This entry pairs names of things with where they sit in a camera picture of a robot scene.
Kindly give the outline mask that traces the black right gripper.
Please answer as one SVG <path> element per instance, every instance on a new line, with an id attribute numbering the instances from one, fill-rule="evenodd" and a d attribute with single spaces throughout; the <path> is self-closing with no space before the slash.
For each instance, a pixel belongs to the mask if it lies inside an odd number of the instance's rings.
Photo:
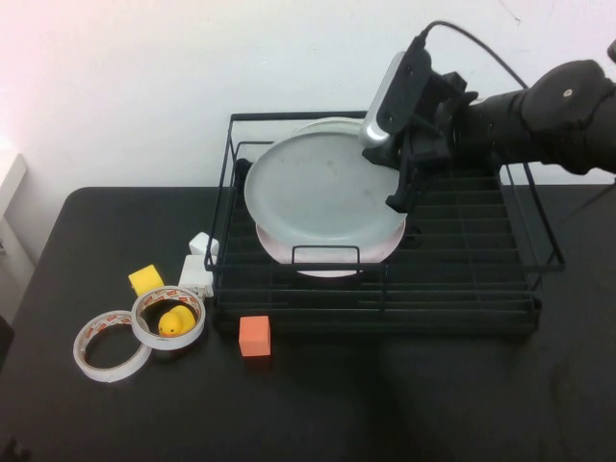
<path id="1" fill-rule="evenodd" d="M 432 71 L 423 84 L 383 78 L 363 121 L 363 156 L 372 164 L 398 169 L 398 187 L 386 204 L 410 213 L 421 195 L 421 174 L 405 134 L 438 140 L 445 135 L 446 106 L 466 94 L 467 82 L 456 72 Z"/>

